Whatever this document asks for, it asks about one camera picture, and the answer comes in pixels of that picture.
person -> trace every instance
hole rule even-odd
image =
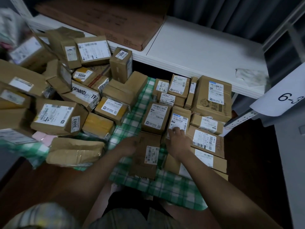
[[[201,162],[191,152],[183,130],[175,127],[168,133],[168,153],[185,166],[222,228],[282,228],[246,195]],[[136,137],[123,139],[51,202],[18,214],[4,228],[81,228],[116,164],[122,157],[132,156],[136,146]],[[183,228],[152,202],[141,199],[138,193],[131,194],[130,190],[122,191],[121,196],[120,192],[113,193],[104,215],[89,228]]]

white shelf surface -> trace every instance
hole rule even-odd
[[[61,26],[79,30],[64,23],[38,15],[27,20],[33,30],[46,31]],[[117,46],[108,41],[111,51]],[[143,51],[132,50],[133,59],[186,77],[202,75],[232,84],[232,91],[259,98],[264,86],[248,87],[235,77],[235,69],[244,68],[268,74],[262,45],[204,26],[167,17]]]

dark brown floor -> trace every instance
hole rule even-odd
[[[282,227],[292,228],[274,128],[262,127],[259,120],[246,121],[225,137],[225,156],[228,161],[229,181]],[[30,164],[24,162],[0,192],[0,228],[17,213],[34,204],[48,201],[61,190],[63,184],[79,173],[80,171],[71,168],[48,164],[32,170]],[[108,183],[102,190],[89,214],[87,224],[104,211],[110,185]],[[199,212],[173,205],[165,208],[189,228],[196,228],[198,225],[219,228],[209,210]]]

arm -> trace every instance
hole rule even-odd
[[[112,170],[122,157],[134,154],[136,143],[135,137],[122,140],[112,151],[68,183],[51,201],[60,204],[83,224]]]
[[[207,206],[222,228],[282,228],[231,183],[220,177],[190,151],[183,130],[169,129],[167,150],[187,169]]]

green and white tablecloth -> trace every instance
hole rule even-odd
[[[121,139],[138,135],[141,130],[142,118],[152,95],[154,84],[155,79],[148,78],[147,85],[142,90],[135,107],[132,109],[131,113],[127,115],[124,123],[121,126],[116,126],[115,131],[109,140],[108,150],[112,150]],[[75,138],[94,140],[83,133],[80,133]],[[34,168],[39,166],[48,154],[48,147],[39,142],[15,146],[11,143],[0,141],[0,146],[4,146],[9,151],[27,158]],[[161,170],[166,154],[166,149],[160,148],[155,181],[128,176],[132,159],[127,157],[120,160],[120,163],[114,168],[109,179],[115,183],[126,185],[150,195],[163,198],[178,206],[196,210],[204,210],[207,208],[205,201],[192,180]]]

